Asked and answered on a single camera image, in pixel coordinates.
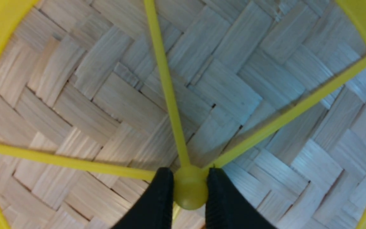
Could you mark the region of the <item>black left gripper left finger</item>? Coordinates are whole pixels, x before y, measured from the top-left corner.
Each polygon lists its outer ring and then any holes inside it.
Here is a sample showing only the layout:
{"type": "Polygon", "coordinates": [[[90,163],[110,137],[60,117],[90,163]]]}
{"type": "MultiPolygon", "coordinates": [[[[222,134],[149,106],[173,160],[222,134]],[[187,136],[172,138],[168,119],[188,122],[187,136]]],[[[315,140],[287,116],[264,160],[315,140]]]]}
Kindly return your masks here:
{"type": "Polygon", "coordinates": [[[170,168],[159,168],[138,201],[113,229],[171,229],[174,177],[170,168]]]}

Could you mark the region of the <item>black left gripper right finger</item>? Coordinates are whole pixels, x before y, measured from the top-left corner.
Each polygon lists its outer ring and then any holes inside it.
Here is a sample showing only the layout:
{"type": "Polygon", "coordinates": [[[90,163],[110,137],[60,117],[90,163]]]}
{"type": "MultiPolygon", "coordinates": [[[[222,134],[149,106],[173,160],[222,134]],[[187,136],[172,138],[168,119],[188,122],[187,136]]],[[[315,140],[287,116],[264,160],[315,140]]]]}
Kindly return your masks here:
{"type": "Polygon", "coordinates": [[[205,205],[207,229],[274,229],[238,191],[225,171],[210,168],[205,205]]]}

